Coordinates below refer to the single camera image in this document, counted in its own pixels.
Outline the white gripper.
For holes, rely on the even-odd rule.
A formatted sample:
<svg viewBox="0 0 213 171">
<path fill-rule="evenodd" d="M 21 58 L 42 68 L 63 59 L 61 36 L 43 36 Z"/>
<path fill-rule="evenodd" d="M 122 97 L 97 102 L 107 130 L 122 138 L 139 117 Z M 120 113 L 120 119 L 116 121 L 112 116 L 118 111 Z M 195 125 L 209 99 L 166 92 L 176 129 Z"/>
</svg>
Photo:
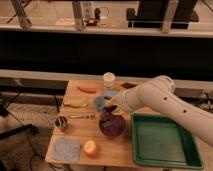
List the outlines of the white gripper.
<svg viewBox="0 0 213 171">
<path fill-rule="evenodd" d="M 126 102 L 125 97 L 126 97 L 126 93 L 125 92 L 120 92 L 120 93 L 116 94 L 115 96 L 113 96 L 107 102 L 107 106 L 108 107 L 104 107 L 103 111 L 105 111 L 105 112 L 113 112 L 118 107 L 123 112 L 130 112 L 131 109 L 130 109 L 130 107 L 128 106 L 128 104 Z"/>
</svg>

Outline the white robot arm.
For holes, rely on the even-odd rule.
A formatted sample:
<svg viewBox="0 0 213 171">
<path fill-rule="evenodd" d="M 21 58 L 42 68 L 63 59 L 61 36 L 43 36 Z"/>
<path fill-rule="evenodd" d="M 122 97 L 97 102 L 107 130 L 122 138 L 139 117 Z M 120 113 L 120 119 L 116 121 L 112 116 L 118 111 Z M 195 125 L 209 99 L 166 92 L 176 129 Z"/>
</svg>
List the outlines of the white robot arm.
<svg viewBox="0 0 213 171">
<path fill-rule="evenodd" d="M 213 147 L 213 114 L 186 103 L 174 95 L 175 82 L 168 76 L 157 76 L 134 88 L 118 92 L 106 103 L 117 105 L 126 113 L 147 106 L 164 114 Z"/>
</svg>

